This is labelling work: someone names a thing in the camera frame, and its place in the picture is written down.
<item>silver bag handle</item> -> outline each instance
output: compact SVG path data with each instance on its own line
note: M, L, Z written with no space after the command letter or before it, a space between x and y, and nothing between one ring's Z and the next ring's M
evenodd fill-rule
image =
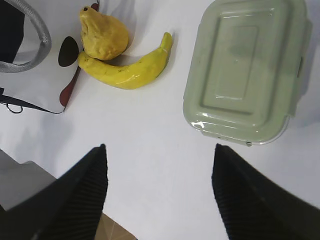
M29 17L40 39L40 47L34 59L23 64L0 61L0 73L21 73L39 65L49 54L52 46L49 30L40 15L25 0L5 0Z

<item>food storage container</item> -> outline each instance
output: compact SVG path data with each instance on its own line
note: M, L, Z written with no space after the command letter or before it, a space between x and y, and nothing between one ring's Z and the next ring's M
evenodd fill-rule
M216 0L198 28L183 113L206 136L265 144L297 106L312 25L304 0Z

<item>white surface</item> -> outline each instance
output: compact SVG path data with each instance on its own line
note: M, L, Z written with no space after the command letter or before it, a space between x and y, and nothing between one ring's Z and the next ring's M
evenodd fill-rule
M211 186L218 140L191 128L182 112L198 24L211 2L110 2L107 12L135 32L126 55L148 53L165 31L174 30L163 74L146 87L127 91L82 72L60 115L32 109L13 115L3 107L0 148L20 163L34 161L60 177L92 147L105 143L109 188L104 212L115 221L139 240L227 240ZM296 118L281 138L265 146L219 143L320 208L320 2L307 3L314 29Z

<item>banana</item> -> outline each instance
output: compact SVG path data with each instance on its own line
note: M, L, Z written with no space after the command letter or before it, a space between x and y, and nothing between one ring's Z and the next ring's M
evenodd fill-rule
M172 44L172 36L166 32L156 50L131 65L109 65L84 51L78 56L78 64L87 74L105 84L121 89L137 89L151 83L164 70Z

